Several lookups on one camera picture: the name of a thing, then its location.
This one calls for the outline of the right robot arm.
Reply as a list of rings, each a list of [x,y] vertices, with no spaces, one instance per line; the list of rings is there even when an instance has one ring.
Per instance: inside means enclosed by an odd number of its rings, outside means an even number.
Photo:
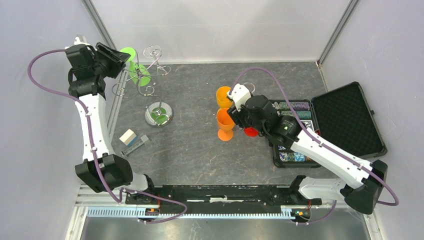
[[[289,189],[289,199],[302,204],[307,199],[344,201],[352,209],[366,215],[379,204],[388,165],[354,156],[326,141],[301,121],[290,115],[279,115],[264,95],[236,96],[228,94],[234,107],[227,112],[236,125],[252,128],[269,143],[283,146],[313,159],[337,175],[337,178],[298,176]]]

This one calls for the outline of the green wine glass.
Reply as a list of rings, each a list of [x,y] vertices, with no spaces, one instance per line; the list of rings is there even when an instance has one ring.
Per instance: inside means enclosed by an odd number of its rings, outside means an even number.
[[[129,59],[126,61],[127,66],[124,71],[129,74],[134,84],[138,87],[148,85],[152,77],[147,68],[139,63],[138,52],[133,47],[124,47],[119,51],[130,55]]]

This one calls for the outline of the red wine glass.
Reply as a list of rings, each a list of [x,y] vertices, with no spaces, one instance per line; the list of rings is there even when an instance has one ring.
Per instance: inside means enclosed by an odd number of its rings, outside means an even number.
[[[254,127],[246,127],[243,129],[243,131],[248,137],[256,137],[259,135],[259,131],[256,130]]]

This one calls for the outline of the clear wine glass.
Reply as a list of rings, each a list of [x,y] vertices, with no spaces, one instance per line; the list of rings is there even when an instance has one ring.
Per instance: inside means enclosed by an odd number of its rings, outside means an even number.
[[[243,85],[249,90],[251,94],[253,94],[256,90],[256,86],[251,82],[245,82]]]
[[[153,66],[156,66],[156,75],[157,76],[166,76],[168,75],[172,68],[168,65],[161,65],[159,59],[162,57],[162,49],[158,45],[150,45],[143,50],[143,55],[145,58],[152,59],[152,63],[147,66],[145,69],[148,71]]]

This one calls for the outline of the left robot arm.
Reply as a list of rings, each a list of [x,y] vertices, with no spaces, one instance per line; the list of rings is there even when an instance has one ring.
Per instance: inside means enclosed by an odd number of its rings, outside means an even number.
[[[126,188],[145,204],[153,203],[157,190],[146,174],[134,173],[130,163],[112,148],[106,121],[105,78],[116,78],[133,53],[114,50],[100,42],[96,46],[76,43],[65,49],[71,64],[68,93],[75,101],[83,133],[82,163],[76,175],[95,193]]]

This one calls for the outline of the yellow wine glass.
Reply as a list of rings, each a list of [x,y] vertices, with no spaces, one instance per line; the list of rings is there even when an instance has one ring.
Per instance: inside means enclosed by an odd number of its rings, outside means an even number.
[[[230,108],[233,104],[227,95],[230,90],[231,88],[229,86],[222,86],[215,93],[216,103],[221,109]]]

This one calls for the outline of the orange wine glass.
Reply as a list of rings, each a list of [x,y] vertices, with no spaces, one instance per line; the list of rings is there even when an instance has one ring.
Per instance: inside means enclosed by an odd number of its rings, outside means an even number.
[[[227,110],[229,110],[229,108],[220,108],[216,115],[216,121],[219,127],[217,135],[221,141],[225,142],[230,141],[233,138],[233,128],[235,126],[235,123],[228,114]]]

